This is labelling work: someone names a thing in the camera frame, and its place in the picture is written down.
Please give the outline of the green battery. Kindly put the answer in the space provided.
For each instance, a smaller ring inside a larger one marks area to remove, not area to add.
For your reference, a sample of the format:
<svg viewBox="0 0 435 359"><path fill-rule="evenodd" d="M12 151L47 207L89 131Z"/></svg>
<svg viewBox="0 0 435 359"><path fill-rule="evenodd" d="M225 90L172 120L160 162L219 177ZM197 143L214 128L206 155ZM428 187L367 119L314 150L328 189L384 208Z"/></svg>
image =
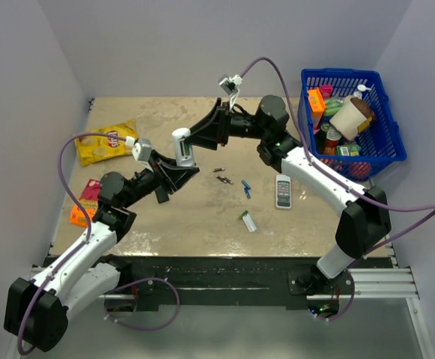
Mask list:
<svg viewBox="0 0 435 359"><path fill-rule="evenodd" d="M183 144L183 156L184 157L188 157L190 156L190 149L187 146L187 144Z"/></svg>
<svg viewBox="0 0 435 359"><path fill-rule="evenodd" d="M248 214L248 211L244 211L239 217L238 220L242 220L244 216L246 216Z"/></svg>

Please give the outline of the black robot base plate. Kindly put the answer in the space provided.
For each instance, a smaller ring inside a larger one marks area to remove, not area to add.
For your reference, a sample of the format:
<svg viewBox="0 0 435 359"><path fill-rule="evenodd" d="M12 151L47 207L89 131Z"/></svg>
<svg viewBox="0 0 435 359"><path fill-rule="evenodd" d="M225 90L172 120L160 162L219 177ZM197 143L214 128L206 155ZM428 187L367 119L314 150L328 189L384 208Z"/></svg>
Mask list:
<svg viewBox="0 0 435 359"><path fill-rule="evenodd" d="M157 311L167 305L284 307L320 312L351 295L344 272L334 279L317 273L314 257L119 257L98 259L120 273L126 310Z"/></svg>

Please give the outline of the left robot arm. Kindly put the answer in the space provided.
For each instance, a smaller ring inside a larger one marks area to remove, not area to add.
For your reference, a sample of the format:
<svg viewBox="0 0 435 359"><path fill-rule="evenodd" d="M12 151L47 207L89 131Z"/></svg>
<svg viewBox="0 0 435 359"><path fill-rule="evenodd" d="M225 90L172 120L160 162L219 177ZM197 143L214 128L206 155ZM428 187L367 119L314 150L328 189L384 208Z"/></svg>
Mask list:
<svg viewBox="0 0 435 359"><path fill-rule="evenodd" d="M7 294L4 329L17 338L18 351L47 352L64 336L70 321L100 295L127 292L133 276L120 264L99 261L130 231L136 219L128 207L160 190L173 194L199 169L188 147L170 159L142 149L134 156L145 169L127 179L109 172L100 180L98 210L83 234L50 266L29 280L17 278ZM24 349L27 343L30 349Z"/></svg>

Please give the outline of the white remote control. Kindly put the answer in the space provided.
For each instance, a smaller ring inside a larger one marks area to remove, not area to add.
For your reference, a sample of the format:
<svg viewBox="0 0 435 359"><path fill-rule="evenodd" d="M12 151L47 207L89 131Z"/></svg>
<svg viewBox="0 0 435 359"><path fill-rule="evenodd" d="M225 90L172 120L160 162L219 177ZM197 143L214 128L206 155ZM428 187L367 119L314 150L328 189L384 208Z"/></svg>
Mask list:
<svg viewBox="0 0 435 359"><path fill-rule="evenodd" d="M192 146L185 142L185 140L190 136L190 133L190 129L188 128L179 128L174 130L171 134L177 166L195 167Z"/></svg>

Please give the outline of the white battery cover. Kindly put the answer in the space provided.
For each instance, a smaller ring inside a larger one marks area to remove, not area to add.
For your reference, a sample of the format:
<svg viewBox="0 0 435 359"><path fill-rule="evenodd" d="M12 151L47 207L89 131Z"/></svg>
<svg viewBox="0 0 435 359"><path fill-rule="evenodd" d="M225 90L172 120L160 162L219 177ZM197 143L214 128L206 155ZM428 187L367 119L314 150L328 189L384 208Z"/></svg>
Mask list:
<svg viewBox="0 0 435 359"><path fill-rule="evenodd" d="M257 230L257 227L256 227L254 221L252 220L252 217L249 214L243 216L242 220L243 220L244 224L246 225L247 230L250 233L253 233Z"/></svg>

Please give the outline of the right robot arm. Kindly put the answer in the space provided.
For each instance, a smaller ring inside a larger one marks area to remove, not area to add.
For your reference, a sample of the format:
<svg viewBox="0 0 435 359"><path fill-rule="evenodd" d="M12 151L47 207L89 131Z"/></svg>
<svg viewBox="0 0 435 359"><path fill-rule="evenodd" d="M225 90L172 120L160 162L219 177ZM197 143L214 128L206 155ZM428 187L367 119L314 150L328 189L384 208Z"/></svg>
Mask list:
<svg viewBox="0 0 435 359"><path fill-rule="evenodd" d="M301 141L287 131L288 119L285 103L277 96L263 97L254 114L233 112L218 99L206 117L185 130L177 153L188 155L193 146L216 150L230 137L258 139L257 151L265 165L319 194L339 216L335 244L300 282L327 294L337 286L337 276L390 232L386 193L377 186L366 189L351 182L307 156Z"/></svg>

